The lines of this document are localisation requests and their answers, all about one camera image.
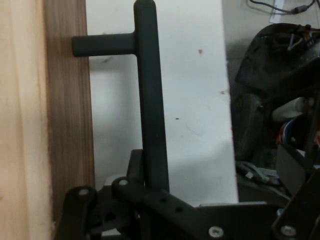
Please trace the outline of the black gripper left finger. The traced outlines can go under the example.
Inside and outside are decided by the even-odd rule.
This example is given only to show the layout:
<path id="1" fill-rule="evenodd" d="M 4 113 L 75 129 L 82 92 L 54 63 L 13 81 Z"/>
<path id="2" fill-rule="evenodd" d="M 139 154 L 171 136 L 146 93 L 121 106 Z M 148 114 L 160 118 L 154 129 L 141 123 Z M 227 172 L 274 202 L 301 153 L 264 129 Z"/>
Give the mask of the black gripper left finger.
<path id="1" fill-rule="evenodd" d="M 102 240 L 103 232 L 127 228 L 134 219 L 133 208 L 116 198 L 110 185 L 99 191 L 75 187 L 65 195 L 55 239 Z"/>

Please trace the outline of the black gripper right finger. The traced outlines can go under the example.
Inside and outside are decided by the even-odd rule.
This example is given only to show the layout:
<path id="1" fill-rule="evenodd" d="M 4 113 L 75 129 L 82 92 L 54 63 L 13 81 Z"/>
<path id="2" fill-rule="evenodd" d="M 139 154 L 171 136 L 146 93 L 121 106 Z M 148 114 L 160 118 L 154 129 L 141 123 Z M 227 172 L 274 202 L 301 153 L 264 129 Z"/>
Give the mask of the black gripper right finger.
<path id="1" fill-rule="evenodd" d="M 157 240 L 318 240 L 320 171 L 316 170 L 280 215 L 272 204 L 192 207 L 164 192 L 150 193 L 142 205 L 155 216 Z"/>

